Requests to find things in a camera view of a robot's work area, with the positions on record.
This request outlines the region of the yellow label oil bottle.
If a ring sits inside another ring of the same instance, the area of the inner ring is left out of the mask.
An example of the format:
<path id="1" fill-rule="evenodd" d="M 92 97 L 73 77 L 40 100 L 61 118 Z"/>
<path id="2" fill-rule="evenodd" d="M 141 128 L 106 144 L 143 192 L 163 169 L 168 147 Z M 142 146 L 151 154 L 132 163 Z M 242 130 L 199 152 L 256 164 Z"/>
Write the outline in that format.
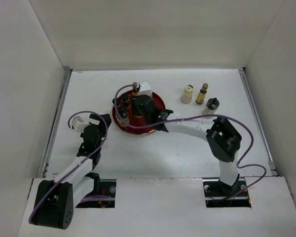
<path id="1" fill-rule="evenodd" d="M 206 97 L 206 94 L 207 94 L 207 89 L 208 89 L 208 84 L 207 83 L 204 83 L 197 95 L 197 98 L 195 100 L 195 102 L 199 105 L 203 104 L 204 101 L 205 101 L 205 97 Z"/>
<path id="2" fill-rule="evenodd" d="M 132 97 L 137 97 L 140 91 L 140 84 L 137 82 L 132 83 Z"/>

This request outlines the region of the cream lid glass jar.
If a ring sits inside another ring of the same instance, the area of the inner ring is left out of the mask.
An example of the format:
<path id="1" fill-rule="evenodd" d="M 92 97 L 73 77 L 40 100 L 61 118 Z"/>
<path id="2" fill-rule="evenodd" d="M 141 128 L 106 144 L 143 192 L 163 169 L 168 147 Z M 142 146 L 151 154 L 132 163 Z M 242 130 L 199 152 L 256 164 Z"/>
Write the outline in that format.
<path id="1" fill-rule="evenodd" d="M 192 101 L 192 95 L 193 95 L 193 86 L 188 84 L 185 86 L 184 91 L 180 97 L 180 100 L 184 103 L 184 104 L 189 104 Z"/>

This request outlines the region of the black knob lid glass jar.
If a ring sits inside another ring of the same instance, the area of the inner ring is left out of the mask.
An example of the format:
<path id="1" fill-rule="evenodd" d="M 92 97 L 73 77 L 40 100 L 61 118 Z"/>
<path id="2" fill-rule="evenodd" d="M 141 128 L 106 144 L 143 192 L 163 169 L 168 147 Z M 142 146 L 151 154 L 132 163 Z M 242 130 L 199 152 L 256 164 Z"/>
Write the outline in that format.
<path id="1" fill-rule="evenodd" d="M 215 98 L 210 98 L 207 101 L 207 103 L 206 103 L 206 105 L 205 105 L 205 107 L 204 107 L 204 109 L 202 111 L 202 114 L 206 115 L 206 116 L 207 115 L 213 115 L 213 114 L 216 113 L 219 106 L 220 106 L 220 102 L 216 97 Z"/>

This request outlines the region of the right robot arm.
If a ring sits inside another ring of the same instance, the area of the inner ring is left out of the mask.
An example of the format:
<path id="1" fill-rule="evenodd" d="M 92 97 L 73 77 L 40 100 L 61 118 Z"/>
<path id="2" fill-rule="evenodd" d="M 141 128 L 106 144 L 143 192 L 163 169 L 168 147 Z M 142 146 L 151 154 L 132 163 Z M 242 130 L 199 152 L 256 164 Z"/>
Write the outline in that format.
<path id="1" fill-rule="evenodd" d="M 181 133 L 208 142 L 213 156 L 219 160 L 220 176 L 217 191 L 224 196 L 232 195 L 236 191 L 239 180 L 237 156 L 242 137 L 226 118 L 214 119 L 212 127 L 205 130 L 204 120 L 186 120 L 172 110 L 159 109 L 148 95 L 137 96 L 133 99 L 132 105 L 146 124 L 152 125 L 157 131 Z"/>

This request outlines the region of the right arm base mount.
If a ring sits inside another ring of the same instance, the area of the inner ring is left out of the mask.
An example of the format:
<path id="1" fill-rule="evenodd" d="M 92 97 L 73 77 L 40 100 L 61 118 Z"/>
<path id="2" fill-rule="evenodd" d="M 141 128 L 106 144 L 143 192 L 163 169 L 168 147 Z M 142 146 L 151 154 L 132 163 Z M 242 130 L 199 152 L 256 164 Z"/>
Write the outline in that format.
<path id="1" fill-rule="evenodd" d="M 244 178 L 236 181 L 235 185 L 228 186 L 218 179 L 203 179 L 203 190 L 205 204 L 207 208 L 229 208 L 229 207 L 247 207 L 251 208 L 251 200 L 248 191 L 236 196 L 234 194 L 246 188 L 247 184 Z"/>

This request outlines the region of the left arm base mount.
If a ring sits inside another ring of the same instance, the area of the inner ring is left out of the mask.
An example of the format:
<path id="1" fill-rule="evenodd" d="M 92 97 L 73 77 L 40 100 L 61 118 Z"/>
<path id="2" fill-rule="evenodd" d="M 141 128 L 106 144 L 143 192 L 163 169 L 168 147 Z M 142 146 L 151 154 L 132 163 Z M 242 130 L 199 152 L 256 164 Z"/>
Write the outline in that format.
<path id="1" fill-rule="evenodd" d="M 115 208 L 116 179 L 101 179 L 77 208 Z"/>

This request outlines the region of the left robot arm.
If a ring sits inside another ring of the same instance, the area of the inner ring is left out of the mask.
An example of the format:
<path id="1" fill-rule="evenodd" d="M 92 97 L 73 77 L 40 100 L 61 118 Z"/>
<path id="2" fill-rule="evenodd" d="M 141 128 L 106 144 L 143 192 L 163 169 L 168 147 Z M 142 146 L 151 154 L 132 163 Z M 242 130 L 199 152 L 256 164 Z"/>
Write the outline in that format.
<path id="1" fill-rule="evenodd" d="M 83 142 L 65 171 L 53 180 L 40 182 L 29 224 L 65 230 L 72 221 L 74 208 L 100 193 L 99 175 L 92 171 L 101 158 L 101 147 L 107 139 L 111 117 L 92 111 L 88 114 L 88 120 L 83 120 L 80 113 L 68 119 L 68 127 L 78 132 Z"/>

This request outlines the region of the black cap spice bottle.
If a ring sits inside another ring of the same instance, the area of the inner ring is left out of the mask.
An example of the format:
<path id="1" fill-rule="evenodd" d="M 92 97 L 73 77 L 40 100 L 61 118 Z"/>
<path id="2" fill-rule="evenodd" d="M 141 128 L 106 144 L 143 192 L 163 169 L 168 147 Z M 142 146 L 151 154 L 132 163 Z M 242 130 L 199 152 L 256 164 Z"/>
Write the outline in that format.
<path id="1" fill-rule="evenodd" d="M 128 111 L 127 109 L 125 109 L 124 107 L 119 107 L 117 109 L 119 117 L 116 116 L 118 124 L 123 127 L 126 128 L 127 124 L 129 123 L 129 118 L 128 118 Z"/>
<path id="2" fill-rule="evenodd" d="M 129 109 L 130 108 L 130 98 L 129 98 L 129 94 L 128 93 L 123 93 L 121 95 L 121 101 L 122 101 L 122 104 L 123 104 L 123 107 L 125 109 Z"/>
<path id="3" fill-rule="evenodd" d="M 122 108 L 121 101 L 120 101 L 119 98 L 113 98 L 112 103 L 114 105 L 116 105 L 116 109 L 117 110 L 120 109 L 120 108 Z"/>

